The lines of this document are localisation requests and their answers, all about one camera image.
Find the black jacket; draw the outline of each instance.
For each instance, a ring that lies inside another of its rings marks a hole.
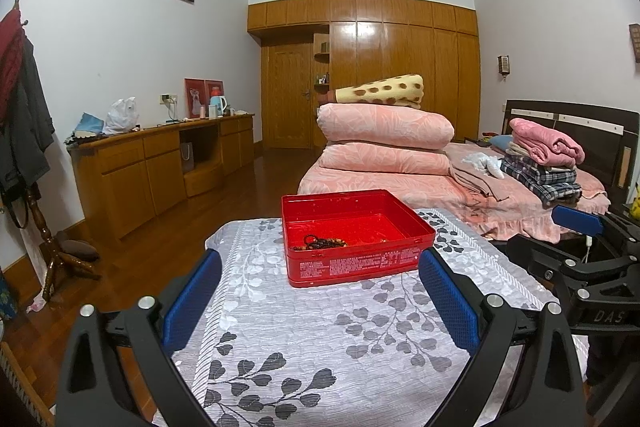
[[[33,58],[33,44],[25,37],[18,81],[0,132],[0,187],[5,199],[17,199],[22,195],[20,187],[30,187],[49,171],[44,150],[53,143],[54,131]]]

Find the metal bolt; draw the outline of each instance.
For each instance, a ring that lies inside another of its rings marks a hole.
[[[147,295],[138,301],[138,308],[148,310],[152,308],[154,304],[156,304],[156,300],[151,295]]]
[[[487,295],[486,297],[487,304],[491,306],[491,308],[499,308],[504,304],[504,300],[499,295],[492,293],[491,295]]]
[[[554,315],[559,315],[562,313],[562,308],[560,307],[560,304],[558,304],[557,302],[549,302],[546,309],[549,310],[549,313]]]
[[[80,308],[80,314],[82,317],[91,317],[95,312],[95,308],[92,304],[85,304]]]

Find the blue gripper pad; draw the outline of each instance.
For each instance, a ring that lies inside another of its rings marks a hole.
[[[480,345],[478,315],[449,273],[453,275],[449,266],[445,268],[441,265],[431,248],[420,254],[418,274],[422,285],[436,306],[453,343],[460,349],[466,349],[469,355],[473,356]]]
[[[575,232],[595,237],[604,231],[600,218],[568,206],[558,205],[551,211],[551,219],[556,225]]]
[[[168,355],[187,345],[221,277],[220,254],[209,249],[185,278],[186,283],[164,314],[162,347]]]

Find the wooden floor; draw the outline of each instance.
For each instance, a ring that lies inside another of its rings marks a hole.
[[[296,193],[316,158],[310,150],[265,151],[226,177],[222,188],[178,204],[129,234],[121,250],[96,245],[102,255],[96,264],[101,280],[61,280],[49,306],[13,320],[4,339],[45,404],[55,403],[58,369],[80,306],[91,303],[112,311],[130,307],[140,296],[158,295],[173,277],[190,270],[206,238],[225,223],[280,217],[281,196]],[[130,350],[122,354],[133,393],[150,419],[156,407]]]

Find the power outlet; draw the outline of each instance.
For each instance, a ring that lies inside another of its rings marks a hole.
[[[169,103],[178,103],[178,95],[177,94],[161,94],[160,95],[160,104],[167,105]]]

